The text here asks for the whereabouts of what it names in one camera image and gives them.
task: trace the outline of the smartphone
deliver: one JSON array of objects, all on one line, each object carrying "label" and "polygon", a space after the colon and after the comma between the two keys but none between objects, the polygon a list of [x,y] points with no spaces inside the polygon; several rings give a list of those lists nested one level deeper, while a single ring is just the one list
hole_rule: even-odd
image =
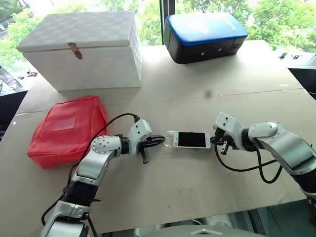
[{"label": "smartphone", "polygon": [[210,134],[203,132],[174,132],[173,146],[184,148],[211,148]]}]

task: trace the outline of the box latch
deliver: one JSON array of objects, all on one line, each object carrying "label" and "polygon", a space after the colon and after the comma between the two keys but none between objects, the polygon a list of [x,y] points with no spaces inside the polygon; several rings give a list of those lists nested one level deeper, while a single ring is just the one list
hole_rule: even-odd
[{"label": "box latch", "polygon": [[77,48],[75,43],[68,43],[70,49],[73,51],[74,55],[78,58],[78,59],[82,59],[82,54],[80,53],[79,49]]}]

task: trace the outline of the red bag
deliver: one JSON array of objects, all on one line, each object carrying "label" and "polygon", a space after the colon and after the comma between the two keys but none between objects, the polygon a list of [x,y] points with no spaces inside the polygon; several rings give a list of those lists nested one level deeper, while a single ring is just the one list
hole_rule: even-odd
[{"label": "red bag", "polygon": [[79,161],[91,138],[105,124],[98,96],[58,103],[35,130],[28,156],[44,169]]}]

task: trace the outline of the wooden tabletop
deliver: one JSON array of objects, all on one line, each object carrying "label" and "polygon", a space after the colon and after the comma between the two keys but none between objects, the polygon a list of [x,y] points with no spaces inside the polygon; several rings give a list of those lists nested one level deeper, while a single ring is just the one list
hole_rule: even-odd
[{"label": "wooden tabletop", "polygon": [[[36,236],[40,216],[61,194],[69,165],[48,170],[27,157],[38,123],[57,102],[98,95],[108,118],[133,112],[151,125],[153,134],[168,130],[205,131],[220,112],[251,126],[282,122],[286,129],[315,143],[316,103],[284,68],[264,41],[246,41],[237,55],[189,65],[175,64],[164,46],[143,48],[141,88],[56,91],[41,77],[27,93],[0,142],[0,228],[3,236]],[[109,134],[126,134],[131,118],[121,118]],[[282,171],[274,184],[259,171],[231,172],[214,149],[186,150],[159,145],[148,149],[150,161],[124,155],[111,161],[92,205],[99,233],[248,210],[305,198]],[[263,161],[273,159],[262,151]],[[257,165],[254,153],[231,151],[223,157],[236,168]],[[267,178],[278,164],[264,168]]]}]

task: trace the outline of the black cord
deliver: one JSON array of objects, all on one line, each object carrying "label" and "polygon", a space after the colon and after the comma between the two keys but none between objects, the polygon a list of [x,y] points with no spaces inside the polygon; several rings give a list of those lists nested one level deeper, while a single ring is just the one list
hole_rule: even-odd
[{"label": "black cord", "polygon": [[276,172],[275,177],[274,177],[272,180],[267,180],[267,179],[265,178],[265,176],[263,175],[262,163],[261,163],[261,155],[260,155],[260,151],[259,151],[258,148],[256,148],[256,153],[257,153],[257,156],[258,156],[260,177],[262,178],[263,182],[265,182],[265,183],[267,183],[267,184],[272,184],[272,183],[274,183],[274,182],[278,179],[278,177],[280,176],[280,174],[281,174],[282,166],[280,165],[279,169],[278,169],[277,172]]},{"label": "black cord", "polygon": [[[138,115],[135,115],[135,114],[132,114],[132,113],[125,113],[125,114],[121,114],[119,116],[116,116],[115,118],[113,118],[112,120],[110,120],[108,123],[106,123],[90,140],[90,142],[88,143],[87,147],[85,148],[81,158],[80,158],[80,161],[86,156],[89,148],[90,148],[90,145],[92,143],[92,141],[100,134],[100,132],[102,132],[104,129],[106,129],[112,122],[114,122],[115,120],[117,120],[118,118],[120,117],[123,117],[123,116],[127,116],[127,115],[130,115],[130,116],[133,116],[134,117],[134,122],[137,122],[140,117]],[[66,187],[70,184],[71,182],[71,178],[72,178],[72,174],[73,174],[73,170],[74,168],[76,168],[79,164],[80,164],[80,161],[77,162],[76,164],[74,164],[71,169],[69,170],[69,173],[68,173],[68,180],[67,180],[67,185]],[[56,203],[61,200],[64,196],[64,193],[56,200],[56,202],[54,202],[44,213],[43,215],[41,216],[40,220],[41,220],[41,223],[43,224],[43,226],[46,225],[46,222],[45,222],[45,216],[47,215],[47,213],[56,205]]]},{"label": "black cord", "polygon": [[89,215],[87,216],[87,219],[88,219],[88,223],[89,223],[89,226],[91,227],[91,230],[92,230],[94,237],[98,237],[98,233],[95,230],[94,225],[93,225],[92,220],[91,220]]},{"label": "black cord", "polygon": [[[217,157],[218,161],[219,161],[220,164],[221,164],[222,166],[224,166],[226,169],[229,169],[229,170],[235,171],[235,172],[247,172],[247,171],[251,171],[251,170],[255,170],[255,169],[259,169],[259,168],[260,168],[260,166],[254,166],[254,167],[251,167],[251,168],[248,168],[248,169],[235,169],[235,168],[231,168],[231,167],[229,167],[228,165],[226,165],[226,164],[222,161],[222,159],[220,158],[220,156],[219,156],[219,154],[218,154],[218,150],[217,150],[217,144],[214,144],[214,147],[215,147],[215,154],[216,154],[216,157]],[[266,165],[268,165],[268,164],[272,164],[272,163],[274,163],[274,162],[277,162],[277,160],[274,159],[274,160],[271,160],[271,161],[269,161],[269,162],[263,163],[263,164],[261,164],[261,167],[266,166]]]}]

